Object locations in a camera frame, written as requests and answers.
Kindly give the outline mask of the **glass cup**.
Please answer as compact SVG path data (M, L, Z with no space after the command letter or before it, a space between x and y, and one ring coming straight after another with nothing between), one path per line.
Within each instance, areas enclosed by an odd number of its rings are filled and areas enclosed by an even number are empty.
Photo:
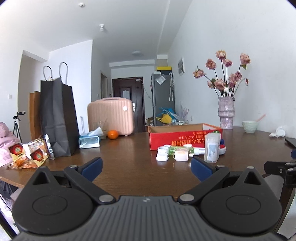
M101 139L106 139L107 136L107 122L98 121L92 124L95 135L99 136Z

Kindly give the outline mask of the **yellow box on fridge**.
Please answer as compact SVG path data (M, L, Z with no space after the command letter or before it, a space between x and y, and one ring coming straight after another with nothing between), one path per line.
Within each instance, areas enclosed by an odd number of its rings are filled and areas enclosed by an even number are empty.
M172 71L171 66L158 66L156 68L157 71Z

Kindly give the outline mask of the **pink spoon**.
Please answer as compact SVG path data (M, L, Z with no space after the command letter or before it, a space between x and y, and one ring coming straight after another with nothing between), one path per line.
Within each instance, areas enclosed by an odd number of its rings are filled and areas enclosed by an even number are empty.
M260 122L264 117L266 117L266 114L263 114L261 117L259 117L257 120L255 120L257 123Z

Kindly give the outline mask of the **red cardboard box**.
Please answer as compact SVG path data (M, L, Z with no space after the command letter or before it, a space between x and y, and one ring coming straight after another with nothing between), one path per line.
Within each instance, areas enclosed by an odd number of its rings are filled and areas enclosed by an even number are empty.
M183 146L186 144L192 144L193 147L203 148L205 146L205 136L212 132L219 132L222 138L222 128L206 123L176 126L149 126L149 148L151 151L155 151L158 147L165 145Z

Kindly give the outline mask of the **pale green bowl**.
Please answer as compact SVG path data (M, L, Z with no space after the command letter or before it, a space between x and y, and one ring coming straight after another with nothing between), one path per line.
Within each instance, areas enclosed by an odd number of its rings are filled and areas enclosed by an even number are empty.
M242 122L243 129L246 133L255 133L259 122L252 120L245 120Z

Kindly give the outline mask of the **translucent white plastic bottle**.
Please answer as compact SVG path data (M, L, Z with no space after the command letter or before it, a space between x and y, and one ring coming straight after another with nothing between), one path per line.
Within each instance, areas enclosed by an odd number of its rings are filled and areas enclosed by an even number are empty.
M205 153L204 161L207 163L216 163L220 156L221 134L212 132L205 135Z

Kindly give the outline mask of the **orange fruit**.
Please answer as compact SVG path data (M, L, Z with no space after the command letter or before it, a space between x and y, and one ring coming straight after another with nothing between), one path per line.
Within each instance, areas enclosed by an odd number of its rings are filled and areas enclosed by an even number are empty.
M115 140L115 139L118 138L118 136L119 136L119 133L116 130L109 130L108 133L107 133L107 137L110 140Z

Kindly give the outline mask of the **beige toothpick box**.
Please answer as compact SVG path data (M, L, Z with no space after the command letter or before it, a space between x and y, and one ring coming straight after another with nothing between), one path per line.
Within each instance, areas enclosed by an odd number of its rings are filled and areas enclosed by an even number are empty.
M173 154L173 158L179 162L187 162L189 159L189 151L188 150L175 150Z

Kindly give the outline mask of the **dark brown door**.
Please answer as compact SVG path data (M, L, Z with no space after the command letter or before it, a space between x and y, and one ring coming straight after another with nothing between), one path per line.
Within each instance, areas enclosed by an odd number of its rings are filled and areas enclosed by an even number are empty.
M142 77L112 79L113 97L120 97L128 102L127 110L132 113L133 132L145 132L144 86Z

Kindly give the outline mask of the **wall electrical panel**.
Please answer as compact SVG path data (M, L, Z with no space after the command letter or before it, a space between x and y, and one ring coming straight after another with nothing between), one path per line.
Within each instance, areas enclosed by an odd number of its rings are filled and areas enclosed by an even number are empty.
M183 75L185 73L184 68L184 57L182 56L181 59L178 61L178 73L179 75Z

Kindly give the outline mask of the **white ridged jar lid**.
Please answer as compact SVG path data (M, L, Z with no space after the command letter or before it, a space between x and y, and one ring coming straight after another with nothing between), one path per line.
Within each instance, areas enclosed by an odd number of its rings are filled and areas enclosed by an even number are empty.
M156 160L158 162L165 162L165 161L168 161L168 159L169 159L168 153L157 153L156 155Z

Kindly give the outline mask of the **black paper bag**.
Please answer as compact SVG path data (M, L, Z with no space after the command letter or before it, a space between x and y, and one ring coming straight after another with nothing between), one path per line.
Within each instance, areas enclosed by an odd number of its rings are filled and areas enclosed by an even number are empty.
M42 134L48 135L54 156L72 156L79 139L73 91L67 79L54 79L52 72L41 81L40 119Z

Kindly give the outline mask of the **grey refrigerator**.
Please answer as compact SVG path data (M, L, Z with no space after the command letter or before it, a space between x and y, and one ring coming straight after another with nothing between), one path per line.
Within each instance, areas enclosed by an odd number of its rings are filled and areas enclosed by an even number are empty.
M171 70L156 71L151 75L154 126L163 125L157 118L162 116L164 109L175 111L175 96L172 93L171 76Z

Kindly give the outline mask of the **green spray bottle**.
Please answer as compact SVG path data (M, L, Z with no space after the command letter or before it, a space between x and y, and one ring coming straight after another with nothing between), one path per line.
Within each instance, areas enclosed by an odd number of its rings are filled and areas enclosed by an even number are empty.
M190 157L194 156L194 148L193 147L181 147L181 146L170 146L169 147L169 155L173 155L175 151L187 152Z

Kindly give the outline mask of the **pink ceramic vase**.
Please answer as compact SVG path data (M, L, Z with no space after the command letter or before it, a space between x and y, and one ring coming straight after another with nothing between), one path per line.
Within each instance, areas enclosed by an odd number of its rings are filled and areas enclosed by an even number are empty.
M218 116L220 117L220 127L223 130L233 129L235 108L232 97L226 96L218 98Z

